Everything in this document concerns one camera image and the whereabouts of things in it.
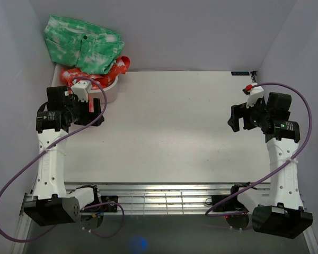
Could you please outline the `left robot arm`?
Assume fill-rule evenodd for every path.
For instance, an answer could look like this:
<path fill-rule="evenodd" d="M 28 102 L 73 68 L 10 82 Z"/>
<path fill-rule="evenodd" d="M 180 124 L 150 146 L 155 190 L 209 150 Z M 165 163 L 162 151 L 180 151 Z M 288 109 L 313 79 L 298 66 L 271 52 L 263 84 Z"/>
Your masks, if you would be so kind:
<path fill-rule="evenodd" d="M 79 81 L 71 88 L 48 87 L 48 100 L 37 111 L 39 151 L 44 155 L 39 160 L 32 200 L 23 204 L 23 210 L 40 226 L 78 222 L 80 209 L 86 207 L 94 212 L 102 205 L 96 187 L 84 186 L 68 194 L 64 182 L 65 136 L 69 127 L 100 126 L 104 121 L 99 98 L 94 98 L 90 111 L 91 87 L 89 81 Z"/>

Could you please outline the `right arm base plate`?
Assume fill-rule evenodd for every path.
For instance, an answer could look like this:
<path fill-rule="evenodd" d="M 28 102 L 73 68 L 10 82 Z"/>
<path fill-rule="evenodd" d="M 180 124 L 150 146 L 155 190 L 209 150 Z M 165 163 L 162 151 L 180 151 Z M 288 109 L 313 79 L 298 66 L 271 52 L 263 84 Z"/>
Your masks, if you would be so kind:
<path fill-rule="evenodd" d="M 213 206 L 227 197 L 228 195 L 212 195 L 206 199 L 205 204 L 208 206 Z M 225 203 L 214 208 L 213 212 L 237 212 L 244 210 L 245 206 L 237 200 L 237 197 L 234 197 L 231 200 L 226 201 Z"/>

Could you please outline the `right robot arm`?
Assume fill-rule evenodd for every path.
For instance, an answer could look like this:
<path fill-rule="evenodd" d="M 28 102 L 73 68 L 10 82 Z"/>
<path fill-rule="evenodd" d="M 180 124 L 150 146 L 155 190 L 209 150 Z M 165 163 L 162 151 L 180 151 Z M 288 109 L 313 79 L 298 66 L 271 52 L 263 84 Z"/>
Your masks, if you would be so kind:
<path fill-rule="evenodd" d="M 238 186 L 229 196 L 235 210 L 245 207 L 252 214 L 255 232 L 294 239 L 312 225 L 313 216 L 304 211 L 297 179 L 297 162 L 292 156 L 299 147 L 300 130 L 297 122 L 289 120 L 292 97 L 282 93 L 250 96 L 248 101 L 233 105 L 228 125 L 239 131 L 239 120 L 244 129 L 260 128 L 265 135 L 270 170 L 280 169 L 270 177 L 267 198 L 257 190 Z"/>

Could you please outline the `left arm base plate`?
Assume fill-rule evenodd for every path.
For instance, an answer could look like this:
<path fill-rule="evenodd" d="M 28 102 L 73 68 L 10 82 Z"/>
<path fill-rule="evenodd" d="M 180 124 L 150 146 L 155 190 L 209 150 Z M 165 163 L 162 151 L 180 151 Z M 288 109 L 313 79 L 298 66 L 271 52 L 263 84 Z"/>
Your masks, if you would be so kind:
<path fill-rule="evenodd" d="M 111 203 L 117 203 L 119 199 L 119 196 L 115 196 L 115 195 L 109 195 L 109 196 L 100 196 L 98 198 L 96 198 L 92 203 L 88 204 L 85 206 L 85 208 L 83 209 L 83 212 L 91 212 L 91 213 L 115 213 L 118 209 L 118 207 L 114 204 Z M 92 206 L 92 205 L 97 205 L 100 203 L 108 203 L 108 204 L 104 204 L 101 206 L 96 206 L 96 207 L 92 207 L 92 208 L 88 208 L 88 206 Z"/>

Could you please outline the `green tie-dye trousers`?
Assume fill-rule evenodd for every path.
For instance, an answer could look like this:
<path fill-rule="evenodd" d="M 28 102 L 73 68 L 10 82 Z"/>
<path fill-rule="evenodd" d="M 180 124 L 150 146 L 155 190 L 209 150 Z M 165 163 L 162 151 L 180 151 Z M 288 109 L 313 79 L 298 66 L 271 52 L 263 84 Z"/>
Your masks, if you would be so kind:
<path fill-rule="evenodd" d="M 124 48 L 118 33 L 55 15 L 49 17 L 43 35 L 52 62 L 86 74 L 107 74 Z"/>

